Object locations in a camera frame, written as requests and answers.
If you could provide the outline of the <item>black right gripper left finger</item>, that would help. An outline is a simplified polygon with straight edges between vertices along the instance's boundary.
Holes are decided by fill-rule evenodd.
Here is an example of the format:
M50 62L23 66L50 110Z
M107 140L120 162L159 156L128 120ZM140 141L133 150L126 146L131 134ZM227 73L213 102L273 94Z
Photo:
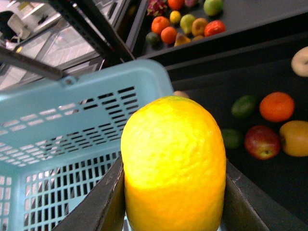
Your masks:
M124 170L120 156L55 231L120 231L125 216Z

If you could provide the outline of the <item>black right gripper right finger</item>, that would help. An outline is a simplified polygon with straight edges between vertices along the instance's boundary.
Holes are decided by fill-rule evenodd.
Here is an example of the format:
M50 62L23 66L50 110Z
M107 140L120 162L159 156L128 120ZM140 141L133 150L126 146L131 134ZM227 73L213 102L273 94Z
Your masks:
M306 231L308 225L271 199L230 162L222 216L226 231Z

